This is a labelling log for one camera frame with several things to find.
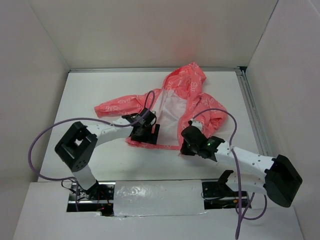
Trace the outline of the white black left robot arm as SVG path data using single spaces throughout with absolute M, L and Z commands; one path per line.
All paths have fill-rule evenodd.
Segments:
M 96 147 L 117 139 L 130 138 L 138 143 L 156 145 L 160 131 L 156 115 L 146 108 L 107 123 L 86 126 L 73 123 L 54 148 L 71 170 L 81 194 L 88 200 L 97 197 L 100 187 L 89 161 Z

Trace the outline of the pink hooded jacket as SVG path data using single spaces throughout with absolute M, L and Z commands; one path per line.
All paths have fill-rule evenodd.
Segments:
M 227 120 L 225 107 L 211 95 L 203 92 L 207 77 L 203 70 L 192 62 L 182 66 L 163 81 L 161 88 L 154 89 L 155 101 L 144 95 L 126 95 L 95 106 L 96 115 L 116 117 L 140 112 L 144 105 L 152 106 L 160 125 L 157 143 L 137 142 L 129 137 L 126 143 L 132 147 L 162 150 L 180 150 L 183 144 L 181 136 L 195 118 L 201 123 L 201 132 L 211 137 Z

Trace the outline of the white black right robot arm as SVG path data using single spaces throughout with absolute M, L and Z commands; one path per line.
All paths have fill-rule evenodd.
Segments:
M 222 138 L 209 138 L 195 126 L 181 132 L 183 144 L 180 152 L 199 156 L 217 163 L 233 165 L 235 170 L 225 170 L 220 176 L 218 190 L 223 196 L 242 190 L 268 196 L 275 204 L 291 206 L 303 179 L 284 155 L 270 157 L 232 146 Z

